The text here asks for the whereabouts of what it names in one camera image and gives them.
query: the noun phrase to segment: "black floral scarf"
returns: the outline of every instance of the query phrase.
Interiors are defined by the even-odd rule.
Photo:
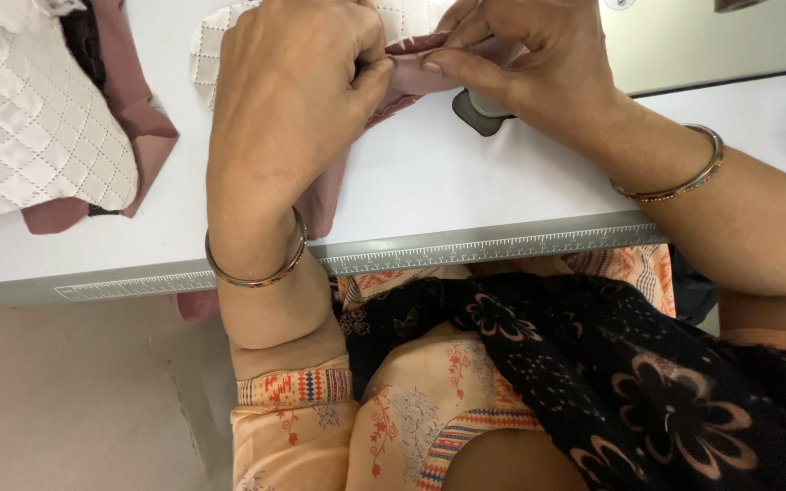
[[[342,316],[358,397],[442,321],[479,331],[593,490],[786,490],[786,351],[718,341],[622,281],[427,279]]]

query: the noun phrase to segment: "left hand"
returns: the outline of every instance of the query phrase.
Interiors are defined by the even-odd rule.
[[[354,0],[265,0],[224,34],[209,218],[289,206],[363,131],[387,90],[381,18]],[[363,70],[355,76],[355,60]]]

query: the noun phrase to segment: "right hand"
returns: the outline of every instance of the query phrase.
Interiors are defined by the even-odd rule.
[[[441,69],[570,146],[630,103],[614,86],[596,0],[458,0],[438,30],[453,30],[449,49],[426,56],[424,70]],[[519,39],[529,52],[499,67],[464,50],[491,34]]]

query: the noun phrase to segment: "white table surface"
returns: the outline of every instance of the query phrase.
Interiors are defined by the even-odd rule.
[[[177,15],[160,22],[160,2],[126,3],[147,82],[181,139],[134,219],[93,217],[57,235],[31,235],[19,213],[0,217],[0,282],[203,258],[211,114],[187,76],[188,53],[202,17],[225,4],[179,2]],[[322,243],[635,209],[588,162],[519,120],[479,136],[451,111],[453,94],[424,98],[355,144]],[[786,171],[786,76],[640,101],[714,128]]]

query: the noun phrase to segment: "hand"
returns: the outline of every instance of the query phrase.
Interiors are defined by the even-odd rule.
[[[362,132],[387,90],[381,19],[352,0],[266,0],[224,34],[209,215],[289,206]],[[364,69],[355,77],[355,60]]]
[[[596,0],[458,0],[438,30],[453,30],[424,70],[441,71],[570,146],[630,103],[614,86]],[[508,67],[463,48],[491,34],[529,50]]]

